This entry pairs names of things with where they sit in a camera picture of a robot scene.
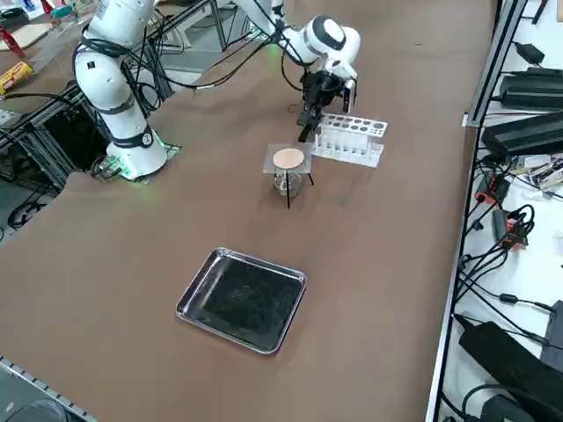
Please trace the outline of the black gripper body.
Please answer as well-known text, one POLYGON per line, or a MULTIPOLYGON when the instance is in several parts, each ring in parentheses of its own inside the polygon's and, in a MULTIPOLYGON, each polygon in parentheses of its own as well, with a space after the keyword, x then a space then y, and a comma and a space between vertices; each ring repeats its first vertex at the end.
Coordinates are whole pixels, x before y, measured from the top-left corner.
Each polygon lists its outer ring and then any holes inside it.
POLYGON ((342 97, 345 84, 338 77, 319 70, 306 70, 300 77, 302 101, 305 110, 320 109, 328 106, 336 97, 342 97))

